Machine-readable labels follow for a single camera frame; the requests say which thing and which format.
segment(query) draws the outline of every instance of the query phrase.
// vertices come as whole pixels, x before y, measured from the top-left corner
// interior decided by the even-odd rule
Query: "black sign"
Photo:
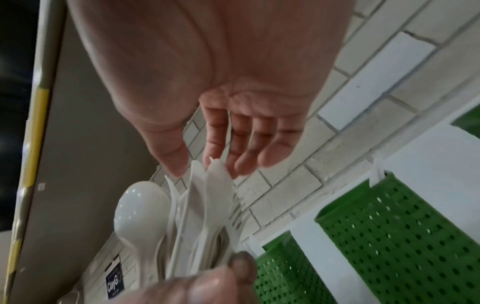
[[[125,289],[124,276],[122,274],[122,264],[120,264],[119,258],[117,260],[117,264],[106,276],[106,292],[109,299],[116,297],[122,290]]]

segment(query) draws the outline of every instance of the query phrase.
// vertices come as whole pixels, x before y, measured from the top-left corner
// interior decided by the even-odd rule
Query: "dark background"
[[[0,0],[0,231],[11,230],[40,0]]]

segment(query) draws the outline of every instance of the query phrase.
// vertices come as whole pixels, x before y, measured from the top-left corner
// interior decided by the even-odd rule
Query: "bundle of plastic utensils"
[[[168,193],[152,182],[130,186],[118,202],[113,225],[135,256],[140,287],[227,264],[243,250],[248,217],[225,165],[191,163],[188,189],[180,195],[165,177]]]

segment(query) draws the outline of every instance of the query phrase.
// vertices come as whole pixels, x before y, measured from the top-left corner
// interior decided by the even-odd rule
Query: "yellow tape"
[[[47,107],[49,104],[49,89],[37,88],[31,116],[31,139],[30,149],[25,166],[25,175],[22,181],[23,187],[32,187],[35,183],[37,169],[39,166],[40,149],[44,136],[45,120],[47,118]]]
[[[8,257],[7,275],[11,275],[17,269],[17,263],[20,257],[20,248],[22,247],[22,239],[15,240],[10,247],[10,256]]]

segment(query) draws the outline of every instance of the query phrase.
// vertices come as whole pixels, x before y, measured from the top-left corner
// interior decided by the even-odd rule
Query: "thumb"
[[[174,278],[116,298],[110,304],[238,304],[235,275],[228,267]]]
[[[173,176],[187,171],[189,152],[182,136],[182,125],[167,129],[145,129],[136,126],[154,158]]]

